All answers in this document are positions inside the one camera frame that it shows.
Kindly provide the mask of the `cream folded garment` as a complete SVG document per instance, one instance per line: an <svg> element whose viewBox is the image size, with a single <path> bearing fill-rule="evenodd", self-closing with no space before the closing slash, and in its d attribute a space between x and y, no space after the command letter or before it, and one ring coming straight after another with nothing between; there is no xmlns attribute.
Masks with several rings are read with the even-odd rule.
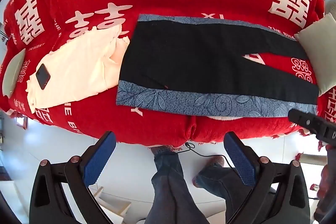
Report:
<svg viewBox="0 0 336 224"><path fill-rule="evenodd" d="M122 26L86 31L45 55L36 69L45 68L45 87L38 72L27 80L27 101L32 113L95 96L118 85L121 63L130 43L121 37Z"/></svg>

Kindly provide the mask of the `grey-green pillow left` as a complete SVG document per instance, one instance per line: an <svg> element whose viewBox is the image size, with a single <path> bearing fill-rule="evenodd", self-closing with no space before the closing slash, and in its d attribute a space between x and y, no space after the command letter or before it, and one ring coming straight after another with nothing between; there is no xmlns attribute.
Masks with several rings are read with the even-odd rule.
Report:
<svg viewBox="0 0 336 224"><path fill-rule="evenodd" d="M17 53L9 62L2 83L2 94L10 98L13 95L19 73L25 58L25 49Z"/></svg>

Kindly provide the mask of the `black pants blue patterned trim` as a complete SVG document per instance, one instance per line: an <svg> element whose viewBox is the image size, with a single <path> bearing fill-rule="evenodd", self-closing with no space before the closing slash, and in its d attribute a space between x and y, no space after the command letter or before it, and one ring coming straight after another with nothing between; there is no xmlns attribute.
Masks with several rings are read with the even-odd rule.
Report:
<svg viewBox="0 0 336 224"><path fill-rule="evenodd" d="M142 14L123 57L116 103L212 117L315 114L318 86L248 59L260 53L307 58L298 42L257 24Z"/></svg>

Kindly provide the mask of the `beige pillow right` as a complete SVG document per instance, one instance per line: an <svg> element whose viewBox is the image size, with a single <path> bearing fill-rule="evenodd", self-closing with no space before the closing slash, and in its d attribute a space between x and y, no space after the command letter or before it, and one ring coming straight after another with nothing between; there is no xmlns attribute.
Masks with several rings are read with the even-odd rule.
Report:
<svg viewBox="0 0 336 224"><path fill-rule="evenodd" d="M335 87L335 19L331 13L294 35L313 67L319 95Z"/></svg>

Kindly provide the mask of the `black smartphone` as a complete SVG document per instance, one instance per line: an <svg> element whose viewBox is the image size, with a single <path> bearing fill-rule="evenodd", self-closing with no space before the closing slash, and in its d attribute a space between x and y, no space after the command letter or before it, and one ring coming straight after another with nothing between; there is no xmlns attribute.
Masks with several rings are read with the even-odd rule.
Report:
<svg viewBox="0 0 336 224"><path fill-rule="evenodd" d="M41 66L38 68L37 72L36 72L36 78L38 81L38 84L40 86L40 88L42 90L45 89L45 87L47 86L51 76L46 68L46 66L44 64L41 64Z"/></svg>

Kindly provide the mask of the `person's legs in jeans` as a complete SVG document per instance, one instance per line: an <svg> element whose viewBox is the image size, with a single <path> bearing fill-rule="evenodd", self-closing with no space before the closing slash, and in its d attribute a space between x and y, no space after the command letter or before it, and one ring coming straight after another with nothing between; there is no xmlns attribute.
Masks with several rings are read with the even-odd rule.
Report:
<svg viewBox="0 0 336 224"><path fill-rule="evenodd" d="M189 192L178 154L166 146L152 147L151 151L157 172L151 179L154 201L145 223L208 223ZM233 169L224 167L224 157L219 155L210 157L193 184L226 201L226 219L251 191Z"/></svg>

